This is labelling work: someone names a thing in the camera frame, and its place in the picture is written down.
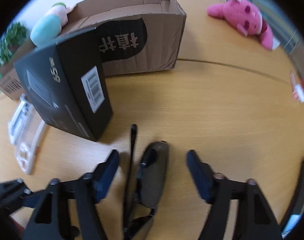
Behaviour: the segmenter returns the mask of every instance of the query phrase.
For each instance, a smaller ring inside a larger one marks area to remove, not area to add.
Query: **mint green plush toy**
[[[67,14],[76,5],[66,7],[62,2],[55,3],[52,8],[42,17],[31,31],[30,38],[36,46],[40,46],[59,35],[62,27],[67,24]]]

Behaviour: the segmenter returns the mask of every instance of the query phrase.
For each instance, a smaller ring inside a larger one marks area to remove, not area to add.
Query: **barcode label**
[[[105,99],[96,66],[81,77],[81,80],[92,112],[95,113]]]

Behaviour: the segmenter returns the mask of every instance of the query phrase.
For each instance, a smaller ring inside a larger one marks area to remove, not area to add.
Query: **plush toy ear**
[[[224,7],[224,3],[214,4],[207,7],[206,12],[208,13],[208,15],[212,17],[224,19],[223,7]]]
[[[248,35],[248,32],[246,31],[246,29],[244,29],[244,27],[241,24],[238,23],[236,29],[241,35],[245,37]]]

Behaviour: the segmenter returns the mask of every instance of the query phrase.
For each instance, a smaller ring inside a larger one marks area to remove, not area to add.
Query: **plush toy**
[[[40,46],[55,38],[67,24],[67,14],[70,13],[76,5],[66,7],[64,3],[55,3],[52,8],[42,17],[31,31],[30,38],[36,46]]]
[[[207,13],[225,19],[243,36],[258,35],[261,45],[266,49],[275,50],[280,45],[258,7],[248,0],[228,0],[226,3],[214,4],[207,8]]]

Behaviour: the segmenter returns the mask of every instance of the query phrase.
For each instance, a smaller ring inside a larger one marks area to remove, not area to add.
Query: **pink stuffed toy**
[[[266,49],[275,50],[280,42],[273,36],[271,27],[262,18],[260,10],[248,0],[228,0],[226,3],[211,5],[208,15],[225,19],[243,35],[258,35]]]

